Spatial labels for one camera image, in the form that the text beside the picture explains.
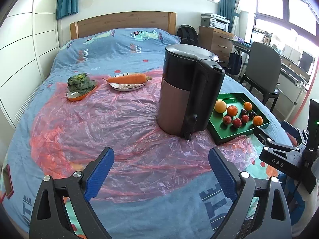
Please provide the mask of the right hand blue glove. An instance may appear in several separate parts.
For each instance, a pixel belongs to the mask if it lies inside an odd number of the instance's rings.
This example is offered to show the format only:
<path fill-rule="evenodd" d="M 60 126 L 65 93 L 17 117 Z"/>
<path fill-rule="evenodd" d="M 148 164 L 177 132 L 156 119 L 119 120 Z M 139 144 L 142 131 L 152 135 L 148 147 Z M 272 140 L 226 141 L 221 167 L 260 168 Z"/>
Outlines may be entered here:
<path fill-rule="evenodd" d="M 296 225 L 301 219 L 305 210 L 305 201 L 299 193 L 300 181 L 295 181 L 285 174 L 279 174 L 278 179 L 286 195 L 286 201 L 289 207 L 291 225 Z"/>

